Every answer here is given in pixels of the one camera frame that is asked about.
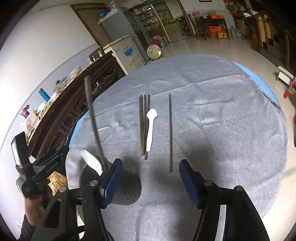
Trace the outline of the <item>person's left hand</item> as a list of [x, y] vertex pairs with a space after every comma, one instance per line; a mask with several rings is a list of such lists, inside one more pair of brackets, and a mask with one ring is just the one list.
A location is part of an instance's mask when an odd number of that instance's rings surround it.
[[44, 212], [41, 210], [41, 208], [43, 207], [41, 205], [43, 197], [46, 197], [46, 201], [48, 201], [48, 203], [50, 203], [53, 198], [52, 189], [48, 185], [46, 185], [42, 194], [33, 195], [25, 199], [25, 214], [28, 223], [34, 227], [37, 227], [42, 213]]

